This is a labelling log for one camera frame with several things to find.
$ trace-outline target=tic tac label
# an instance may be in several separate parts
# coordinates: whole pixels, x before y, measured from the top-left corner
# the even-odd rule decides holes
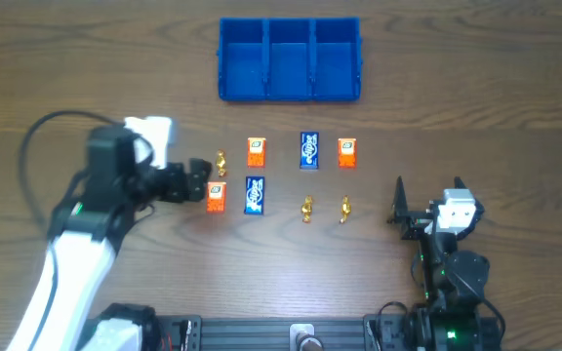
[[[207,212],[223,213],[226,203],[226,183],[224,181],[210,181],[207,183]]]
[[[265,137],[249,137],[246,163],[248,167],[265,167]]]
[[[340,168],[357,167],[357,139],[338,139],[338,165]]]
[[[263,176],[246,177],[246,204],[245,215],[263,215],[263,192],[265,184]]]
[[[301,133],[301,168],[318,169],[318,132]]]

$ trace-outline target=orange tic tac box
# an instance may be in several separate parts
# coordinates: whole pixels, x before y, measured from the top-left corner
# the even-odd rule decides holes
[[[338,139],[338,165],[340,168],[357,167],[357,139]]]
[[[207,183],[207,212],[223,213],[226,203],[226,182],[210,181]]]
[[[249,137],[246,165],[249,167],[265,167],[265,137]]]

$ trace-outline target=wood grain surface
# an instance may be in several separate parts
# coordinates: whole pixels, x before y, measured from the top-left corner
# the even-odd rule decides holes
[[[360,101],[219,100],[220,17],[344,16],[361,18]],[[506,318],[504,349],[562,348],[562,1],[0,1],[0,349],[46,246],[16,182],[20,139],[63,108],[173,116],[173,161],[227,152],[227,212],[157,204],[93,314],[114,301],[203,317],[362,316],[420,302],[416,244],[384,223],[395,179],[423,209],[461,176],[487,210],[461,247],[491,261],[486,296]],[[83,167],[95,125],[62,118],[32,141],[45,212]],[[302,130],[320,132],[315,173],[298,169]],[[247,137],[267,137],[264,170],[247,170]],[[338,137],[357,138],[356,170],[338,169]],[[266,176],[265,216],[242,214],[246,175]],[[343,195],[353,212],[340,226]]]

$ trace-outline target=blue tray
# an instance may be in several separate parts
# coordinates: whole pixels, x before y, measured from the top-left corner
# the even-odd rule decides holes
[[[359,19],[221,19],[219,96],[350,101],[361,95]]]

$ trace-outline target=wooden table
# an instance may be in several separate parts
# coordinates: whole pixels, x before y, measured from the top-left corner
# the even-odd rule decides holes
[[[360,101],[219,100],[220,17],[305,16],[361,18]],[[128,235],[92,314],[113,301],[204,317],[362,316],[420,302],[417,246],[384,223],[395,179],[424,209],[461,176],[487,212],[460,247],[491,261],[503,347],[562,348],[562,1],[0,1],[0,349],[45,251],[16,182],[20,139],[63,108],[172,116],[173,161],[227,152],[227,212],[158,204]],[[96,125],[62,118],[32,141],[44,211],[84,166]],[[320,132],[316,173],[298,168],[304,130]],[[247,170],[247,137],[267,137],[265,170]],[[338,137],[358,139],[356,170],[338,169]],[[265,216],[242,214],[246,175],[266,176]],[[341,226],[345,194],[353,213]]]

